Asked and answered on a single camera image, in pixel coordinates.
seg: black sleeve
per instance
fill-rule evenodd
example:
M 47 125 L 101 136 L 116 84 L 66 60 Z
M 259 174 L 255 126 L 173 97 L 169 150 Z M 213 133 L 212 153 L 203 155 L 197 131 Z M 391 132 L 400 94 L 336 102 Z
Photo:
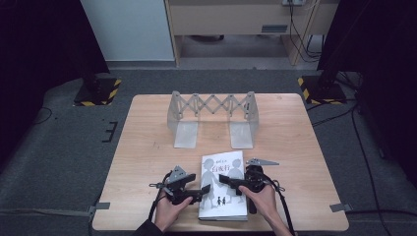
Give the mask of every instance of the black sleeve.
M 156 225 L 147 219 L 132 236 L 162 236 L 163 233 Z

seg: cable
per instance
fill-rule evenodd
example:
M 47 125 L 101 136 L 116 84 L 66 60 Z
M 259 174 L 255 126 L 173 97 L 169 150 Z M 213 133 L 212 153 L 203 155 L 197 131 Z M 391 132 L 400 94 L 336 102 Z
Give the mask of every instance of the cable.
M 332 99 L 332 100 L 327 100 L 327 102 L 335 102 L 335 101 L 348 101 L 348 100 L 356 100 L 356 98 Z M 313 109 L 315 109 L 315 108 L 317 108 L 317 107 L 319 107 L 319 106 L 322 106 L 322 105 L 328 105 L 328 104 L 330 104 L 330 103 L 320 103 L 320 104 L 317 104 L 317 105 L 312 106 L 312 107 L 310 107 L 310 108 L 307 108 L 307 109 L 306 109 L 306 111 L 310 111 L 310 110 L 313 110 Z
M 2 214 L 44 214 L 57 216 L 74 216 L 89 217 L 87 211 L 75 211 L 64 209 L 42 209 L 42 208 L 16 208 L 16 209 L 0 209 Z
M 323 47 L 325 46 L 325 36 L 324 35 L 322 35 L 322 51 L 323 51 Z M 320 52 L 315 52 L 315 51 L 310 51 L 309 50 L 309 47 L 310 47 L 310 44 L 311 44 L 311 42 L 312 42 L 312 39 L 313 39 L 313 36 L 312 35 L 310 35 L 310 37 L 309 37 L 309 41 L 307 42 L 307 52 L 308 53 L 314 53 L 314 54 L 318 54 L 318 55 L 316 55 L 316 56 L 318 56 L 318 57 L 320 57 L 320 55 L 322 54 L 322 51 L 320 51 Z
M 349 112 L 351 112 L 352 110 L 354 110 L 354 109 L 356 108 L 356 106 L 358 106 L 358 103 L 357 103 L 357 102 L 356 102 L 356 104 L 355 104 L 354 106 L 350 107 L 347 111 L 345 111 L 345 112 L 343 112 L 343 113 L 341 113 L 341 114 L 339 114 L 339 115 L 336 115 L 336 116 L 333 116 L 333 117 L 327 118 L 327 119 L 325 119 L 325 120 L 321 120 L 321 121 L 318 121 L 318 122 L 312 123 L 312 125 L 313 125 L 313 127 L 316 127 L 316 126 L 322 125 L 322 124 L 324 124 L 325 122 L 328 122 L 328 121 L 330 121 L 330 120 L 334 120 L 334 119 L 336 119 L 336 118 L 339 118 L 339 117 L 342 117 L 342 116 L 344 116 L 344 115 L 346 115 L 346 114 L 349 114 Z
M 299 48 L 299 47 L 295 44 L 294 40 L 292 39 L 292 28 L 294 28 L 294 29 L 295 29 L 295 31 L 296 31 L 296 33 L 297 33 L 297 35 L 298 35 L 298 37 L 300 38 L 301 46 L 303 47 L 303 49 L 304 49 L 304 51 L 307 53 L 307 55 L 308 55 L 310 58 L 318 58 L 318 57 L 320 57 L 320 56 L 317 56 L 317 55 L 310 55 L 310 54 L 309 54 L 309 52 L 308 52 L 308 50 L 306 50 L 306 47 L 305 47 L 304 42 L 303 42 L 303 40 L 302 40 L 302 38 L 301 38 L 301 35 L 300 35 L 300 33 L 298 32 L 298 30 L 295 28 L 295 24 L 294 24 L 294 21 L 293 21 L 293 15 L 294 15 L 294 14 L 293 14 L 293 13 L 294 13 L 294 4 L 293 4 L 292 0 L 289 0 L 289 1 L 288 1 L 288 3 L 289 3 L 289 11 L 290 11 L 289 38 L 290 38 L 290 40 L 291 40 L 292 44 L 294 45 L 294 47 L 295 47 L 295 48 L 297 48 L 298 54 L 300 55 L 300 57 L 301 57 L 301 59 L 302 59 L 303 61 L 305 61 L 305 62 L 309 62 L 309 63 L 318 62 L 319 60 L 314 60 L 314 61 L 308 61 L 308 60 L 306 60 L 306 59 L 303 57 L 303 55 L 302 55 L 302 53 L 301 53 L 301 51 L 300 51 L 300 48 Z M 313 6 L 313 10 L 312 10 L 312 11 L 314 11 L 314 9 L 316 8 L 316 4 L 317 4 L 317 0 L 316 0 L 315 5 Z
M 49 108 L 47 108 L 47 107 L 44 107 L 44 106 L 42 106 L 40 109 L 45 109 L 45 110 L 48 110 L 48 111 L 49 111 L 49 115 L 48 115 L 48 117 L 46 117 L 44 120 L 39 121 L 39 122 L 36 122 L 36 123 L 33 123 L 34 125 L 39 125 L 39 124 L 42 124 L 43 122 L 45 122 L 45 121 L 49 120 L 49 118 L 51 118 L 51 116 L 52 116 L 52 110 L 51 110 L 51 109 L 49 109 Z
M 353 128 L 355 130 L 356 138 L 358 139 L 359 146 L 361 148 L 362 155 L 364 157 L 364 160 L 365 160 L 365 163 L 366 163 L 366 167 L 368 169 L 368 174 L 369 174 L 369 178 L 370 178 L 370 181 L 371 181 L 372 192 L 374 194 L 374 200 L 375 200 L 375 205 L 377 207 L 378 216 L 380 218 L 380 221 L 381 221 L 381 224 L 383 225 L 384 230 L 386 231 L 387 235 L 390 236 L 391 234 L 390 234 L 389 230 L 387 229 L 386 223 L 384 222 L 384 218 L 383 218 L 383 215 L 381 213 L 380 202 L 378 200 L 377 191 L 376 191 L 375 183 L 374 183 L 374 177 L 372 176 L 372 172 L 371 172 L 371 168 L 370 168 L 370 165 L 369 165 L 368 157 L 367 157 L 367 155 L 365 153 L 365 150 L 364 150 L 364 147 L 363 147 L 363 144 L 362 144 L 362 141 L 361 141 L 361 137 L 359 136 L 359 132 L 358 132 L 358 129 L 356 127 L 355 116 L 354 116 L 354 110 L 356 108 L 356 105 L 351 110 L 351 118 L 352 118 Z

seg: book cover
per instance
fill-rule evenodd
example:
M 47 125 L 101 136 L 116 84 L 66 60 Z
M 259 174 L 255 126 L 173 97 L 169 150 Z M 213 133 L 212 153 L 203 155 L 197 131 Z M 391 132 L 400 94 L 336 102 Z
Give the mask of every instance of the book cover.
M 246 196 L 218 181 L 219 174 L 244 179 L 244 173 L 242 150 L 202 157 L 201 187 L 210 185 L 210 191 L 200 202 L 200 220 L 248 220 Z

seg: human hand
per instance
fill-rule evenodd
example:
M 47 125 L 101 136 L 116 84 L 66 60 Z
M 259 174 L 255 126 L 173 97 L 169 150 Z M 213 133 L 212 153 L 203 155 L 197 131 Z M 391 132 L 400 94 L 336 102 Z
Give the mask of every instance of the human hand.
M 275 189 L 271 185 L 265 187 L 258 193 L 254 193 L 245 186 L 239 186 L 239 190 L 254 202 L 258 212 L 264 217 L 270 217 L 277 213 Z
M 258 193 L 252 192 L 245 186 L 239 186 L 239 190 L 254 202 L 257 211 L 268 222 L 275 235 L 291 236 L 276 209 L 275 189 L 271 185 L 265 185 Z
M 165 191 L 161 192 L 163 197 L 156 206 L 155 225 L 160 231 L 165 232 L 177 220 L 181 210 L 187 207 L 193 200 L 189 197 L 179 205 L 174 205 L 166 198 Z

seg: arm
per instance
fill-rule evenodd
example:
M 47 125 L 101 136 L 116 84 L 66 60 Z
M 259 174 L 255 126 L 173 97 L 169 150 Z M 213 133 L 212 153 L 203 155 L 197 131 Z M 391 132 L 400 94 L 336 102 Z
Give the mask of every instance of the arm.
M 266 185 L 258 193 L 244 186 L 239 186 L 239 190 L 254 202 L 258 212 L 268 222 L 276 236 L 292 236 L 276 209 L 275 190 L 271 185 Z
M 141 227 L 139 227 L 132 236 L 161 236 L 163 233 L 175 222 L 183 210 L 193 199 L 192 197 L 187 198 L 179 205 L 173 205 L 165 197 L 165 192 L 162 191 L 161 196 L 163 197 L 156 206 L 155 222 L 152 223 L 150 220 L 146 220 Z

